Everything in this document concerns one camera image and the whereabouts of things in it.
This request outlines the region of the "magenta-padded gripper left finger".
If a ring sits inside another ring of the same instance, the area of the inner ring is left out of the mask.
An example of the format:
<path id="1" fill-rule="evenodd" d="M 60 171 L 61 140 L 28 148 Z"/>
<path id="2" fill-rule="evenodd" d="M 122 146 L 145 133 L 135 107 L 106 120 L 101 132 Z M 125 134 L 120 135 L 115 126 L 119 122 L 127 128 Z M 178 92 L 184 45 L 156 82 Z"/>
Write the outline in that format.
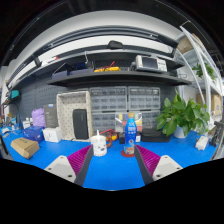
<path id="1" fill-rule="evenodd" d="M 93 146 L 86 146 L 68 157 L 60 155 L 45 171 L 82 186 L 93 157 Z"/>

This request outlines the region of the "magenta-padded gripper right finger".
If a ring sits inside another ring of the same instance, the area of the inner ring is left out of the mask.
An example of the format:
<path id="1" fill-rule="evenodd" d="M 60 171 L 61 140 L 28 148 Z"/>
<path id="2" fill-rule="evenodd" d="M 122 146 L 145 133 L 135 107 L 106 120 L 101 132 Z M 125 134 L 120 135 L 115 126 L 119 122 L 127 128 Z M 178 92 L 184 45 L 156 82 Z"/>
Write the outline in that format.
<path id="1" fill-rule="evenodd" d="M 134 155 L 145 184 L 160 180 L 182 169 L 182 167 L 168 155 L 159 156 L 140 145 L 135 146 Z"/>

